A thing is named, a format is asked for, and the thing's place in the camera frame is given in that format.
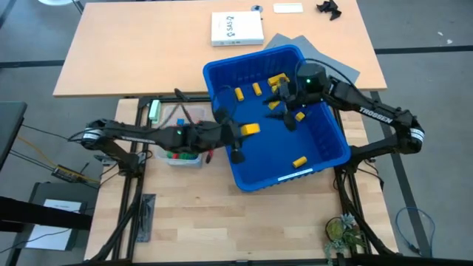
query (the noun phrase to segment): blue basket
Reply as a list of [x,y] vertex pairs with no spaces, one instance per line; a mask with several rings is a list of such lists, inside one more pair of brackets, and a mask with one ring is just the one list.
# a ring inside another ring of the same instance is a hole
[[[279,120],[266,118],[271,110],[262,101],[272,95],[268,78],[285,73],[293,81],[297,62],[303,59],[299,48],[285,45],[269,50],[214,61],[204,66],[204,78],[214,109],[224,106],[229,112],[237,104],[234,120],[259,123],[261,132],[250,136],[242,147],[245,162],[231,164],[235,183],[243,191],[255,191],[323,169],[338,166],[350,158],[350,148],[326,103],[302,110],[306,116],[290,132]],[[263,94],[256,96],[252,84],[258,82]],[[236,100],[240,87],[245,99]],[[274,111],[284,108],[282,103]],[[227,147],[228,156],[231,148]],[[295,169],[294,160],[307,162]]]

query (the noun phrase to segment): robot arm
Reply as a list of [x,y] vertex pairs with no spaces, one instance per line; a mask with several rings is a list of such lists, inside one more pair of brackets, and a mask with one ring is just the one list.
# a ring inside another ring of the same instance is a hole
[[424,130],[409,110],[393,108],[364,96],[352,83],[327,77],[325,68],[317,63],[301,65],[297,84],[292,90],[290,84],[283,84],[289,86],[290,97],[275,95],[268,100],[283,100],[289,110],[325,101],[333,108],[359,112],[395,129],[395,134],[384,140],[362,147],[351,146],[352,157],[345,165],[349,173],[356,172],[358,164],[366,159],[394,152],[414,154],[421,150]]
[[140,173],[140,165],[145,158],[123,150],[115,140],[149,143],[173,153],[189,154],[231,146],[232,163],[243,162],[245,158],[239,149],[242,142],[249,137],[249,134],[243,134],[246,131],[242,130],[248,124],[236,123],[222,109],[217,110],[215,117],[219,123],[200,121],[158,129],[127,125],[113,120],[96,120],[87,125],[81,145],[89,150],[102,151],[118,163],[121,174],[134,176]]

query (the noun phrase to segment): yellow block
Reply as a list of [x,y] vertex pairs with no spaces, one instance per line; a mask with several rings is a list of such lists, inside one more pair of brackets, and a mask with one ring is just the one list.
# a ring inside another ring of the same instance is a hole
[[275,101],[275,102],[270,102],[270,103],[268,104],[268,107],[269,107],[269,109],[273,110],[273,109],[275,109],[276,106],[278,106],[278,105],[279,105],[279,101],[277,100],[277,101]]
[[307,158],[305,156],[300,157],[299,159],[293,161],[294,168],[298,168],[307,162]]
[[269,86],[279,85],[279,79],[284,78],[287,82],[289,82],[289,78],[286,76],[285,73],[281,73],[279,75],[275,75],[268,79]]
[[235,88],[235,95],[236,95],[236,98],[238,99],[238,101],[242,101],[242,100],[245,99],[245,97],[243,97],[242,89],[240,89],[240,88]]
[[251,123],[242,126],[242,135],[250,135],[259,133],[259,124],[258,123]]
[[253,90],[254,90],[254,93],[256,94],[256,96],[260,96],[261,94],[263,94],[263,92],[261,91],[261,88],[259,87],[258,83],[253,83]]
[[296,120],[301,122],[302,119],[304,119],[305,115],[303,112],[298,112],[296,115]]

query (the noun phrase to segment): small plastic box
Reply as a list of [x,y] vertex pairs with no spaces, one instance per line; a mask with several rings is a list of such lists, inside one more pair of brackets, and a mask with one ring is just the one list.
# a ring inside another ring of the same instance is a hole
[[[299,48],[284,45],[234,58],[214,61],[204,66],[203,74],[214,109],[224,106],[232,110],[233,119],[242,123],[258,123],[261,132],[243,142],[243,163],[230,163],[236,185],[243,191],[255,191],[288,180],[339,166],[350,158],[350,148],[326,103],[313,104],[293,112],[304,112],[305,118],[290,132],[280,120],[266,118],[270,112],[284,109],[279,104],[273,111],[262,101],[271,95],[268,79],[285,73],[293,81],[295,68],[302,61]],[[261,86],[256,96],[252,84]],[[234,88],[241,88],[245,100],[235,100]],[[293,161],[306,157],[307,162],[295,169]]]
[[[161,116],[161,121],[164,121],[172,112],[172,109],[176,105],[166,106],[164,112],[161,112],[163,115]],[[190,114],[191,119],[194,123],[199,122],[200,120],[205,119],[205,109],[202,106],[185,106],[187,112]],[[189,123],[187,120],[186,115],[184,115],[183,109],[181,107],[177,107],[176,112],[172,115],[171,119],[169,119],[168,123],[163,126],[176,126],[178,119],[184,119],[184,123]],[[194,160],[182,160],[182,159],[171,159],[168,158],[167,154],[168,151],[163,150],[163,148],[156,146],[154,150],[155,157],[161,160],[165,160],[170,166],[185,166],[185,167],[195,167],[201,168],[202,167],[202,154]]]

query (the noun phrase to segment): wooden table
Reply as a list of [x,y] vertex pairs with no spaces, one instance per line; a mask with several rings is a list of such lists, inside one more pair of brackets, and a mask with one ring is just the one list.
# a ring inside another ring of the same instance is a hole
[[[209,104],[200,105],[208,109],[207,119],[212,119]],[[136,99],[120,100],[115,119],[133,124],[136,111]],[[342,112],[341,117],[349,144],[366,144],[361,116]],[[119,143],[124,149],[130,147],[130,143]],[[372,171],[363,163],[360,168]],[[103,180],[114,173],[110,171]],[[157,195],[152,239],[136,244],[133,261],[322,259],[327,242],[324,225],[341,214],[333,178],[333,170],[327,169],[243,193],[234,183],[224,149],[217,149],[211,163],[199,170],[150,159],[143,193]],[[397,250],[378,180],[359,171],[356,182],[366,221],[388,248]],[[99,191],[86,259],[98,252],[115,228],[123,184],[124,178],[114,177]],[[125,230],[124,243],[128,233]]]
[[[274,3],[302,3],[304,12],[276,14]],[[262,50],[281,33],[304,35],[320,52],[361,74],[359,89],[386,89],[356,0],[337,0],[330,21],[314,0],[218,0],[88,3],[54,96],[165,95],[174,88],[207,92],[203,67],[211,61]],[[263,45],[211,46],[211,13],[263,7]]]

